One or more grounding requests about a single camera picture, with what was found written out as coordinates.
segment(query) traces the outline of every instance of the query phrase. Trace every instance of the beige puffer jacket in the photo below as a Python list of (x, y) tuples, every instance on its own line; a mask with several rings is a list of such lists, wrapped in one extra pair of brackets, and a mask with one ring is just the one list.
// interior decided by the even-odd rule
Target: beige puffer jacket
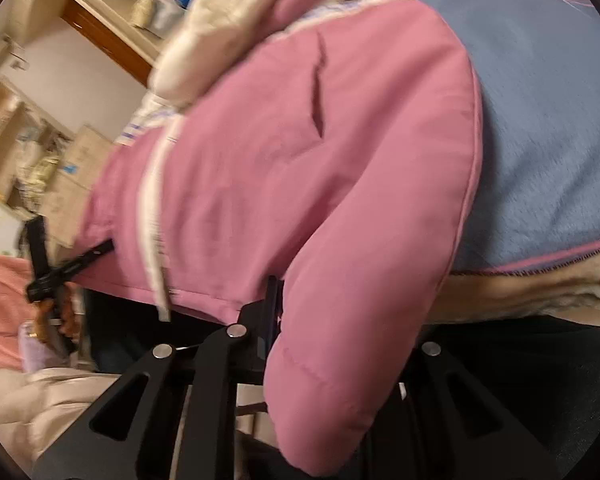
[[(72, 368), (47, 368), (34, 374), (1, 368), (0, 443), (29, 473), (42, 452), (117, 378)], [(261, 402), (264, 399), (260, 386), (238, 386), (238, 406)], [(266, 413), (239, 416), (236, 427), (277, 447)], [(237, 458), (235, 477), (244, 478)]]

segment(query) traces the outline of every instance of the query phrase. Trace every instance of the pink trim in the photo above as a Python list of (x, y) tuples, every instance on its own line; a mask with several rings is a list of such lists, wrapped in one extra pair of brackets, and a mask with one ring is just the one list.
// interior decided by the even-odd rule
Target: pink trim
[(512, 272), (514, 270), (524, 269), (525, 267), (545, 264), (547, 262), (554, 262), (555, 260), (562, 260), (565, 258), (569, 258), (570, 256), (581, 256), (584, 253), (593, 252), (598, 249), (600, 249), (600, 240), (597, 242), (592, 242), (590, 244), (581, 245), (573, 249), (566, 249), (557, 253), (545, 254), (543, 256), (535, 256), (526, 260), (520, 260), (518, 262), (507, 264), (501, 267), (491, 267), (481, 272)]

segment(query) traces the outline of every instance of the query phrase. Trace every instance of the pink jacket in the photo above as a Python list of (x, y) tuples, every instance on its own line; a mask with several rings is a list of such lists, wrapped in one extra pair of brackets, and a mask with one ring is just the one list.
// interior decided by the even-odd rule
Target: pink jacket
[[(289, 1), (282, 27), (317, 0)], [(171, 301), (232, 323), (267, 275), (285, 278), (265, 395), (282, 453), (310, 474), (350, 456), (411, 352), (472, 203), (480, 118), (464, 48), (416, 0), (307, 17), (186, 113), (162, 168)], [(116, 250), (84, 286), (153, 303), (136, 220), (161, 133), (120, 146), (96, 185), (78, 249)]]

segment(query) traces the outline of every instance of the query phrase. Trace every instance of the black fabric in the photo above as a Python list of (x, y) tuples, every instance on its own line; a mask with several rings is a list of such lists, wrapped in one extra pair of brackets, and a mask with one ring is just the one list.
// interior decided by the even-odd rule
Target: black fabric
[(163, 323), (153, 305), (92, 290), (84, 291), (84, 307), (91, 356), (98, 370), (107, 374), (124, 373), (157, 344), (202, 343), (220, 327), (177, 312), (171, 313), (171, 322)]
[[(563, 478), (589, 449), (595, 460), (583, 461), (582, 468), (588, 465), (582, 478), (596, 478), (600, 328), (531, 317), (442, 326), (430, 339), (458, 358), (555, 456)], [(567, 478), (580, 478), (579, 471)]]

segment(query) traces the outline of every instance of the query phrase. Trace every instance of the red fabric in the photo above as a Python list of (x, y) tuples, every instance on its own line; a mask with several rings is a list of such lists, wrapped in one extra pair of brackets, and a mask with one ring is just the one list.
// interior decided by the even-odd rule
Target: red fabric
[(27, 260), (0, 255), (0, 368), (22, 370), (18, 350), (18, 327), (35, 317), (24, 290), (31, 280)]

